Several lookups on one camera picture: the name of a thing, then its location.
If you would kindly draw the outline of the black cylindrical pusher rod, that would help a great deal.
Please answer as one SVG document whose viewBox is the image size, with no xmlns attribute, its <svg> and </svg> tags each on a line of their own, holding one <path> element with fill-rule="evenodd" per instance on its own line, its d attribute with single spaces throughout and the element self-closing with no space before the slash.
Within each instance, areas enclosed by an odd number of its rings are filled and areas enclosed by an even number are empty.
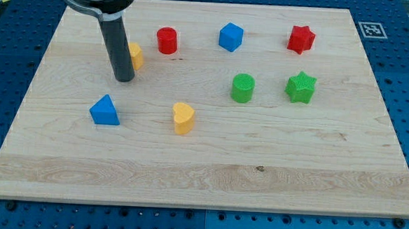
<svg viewBox="0 0 409 229">
<path fill-rule="evenodd" d="M 99 26 L 115 79 L 125 83 L 131 81 L 135 74 L 122 17 L 99 21 Z"/>
</svg>

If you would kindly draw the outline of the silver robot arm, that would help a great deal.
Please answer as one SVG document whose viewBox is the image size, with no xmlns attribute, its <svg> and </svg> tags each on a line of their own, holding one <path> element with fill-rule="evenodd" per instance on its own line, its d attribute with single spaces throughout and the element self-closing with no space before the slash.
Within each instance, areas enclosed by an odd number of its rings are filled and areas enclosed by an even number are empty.
<svg viewBox="0 0 409 229">
<path fill-rule="evenodd" d="M 127 42 L 123 12 L 134 0 L 64 0 L 77 11 L 97 18 L 109 55 L 113 74 L 119 82 L 134 78 L 134 67 Z"/>
</svg>

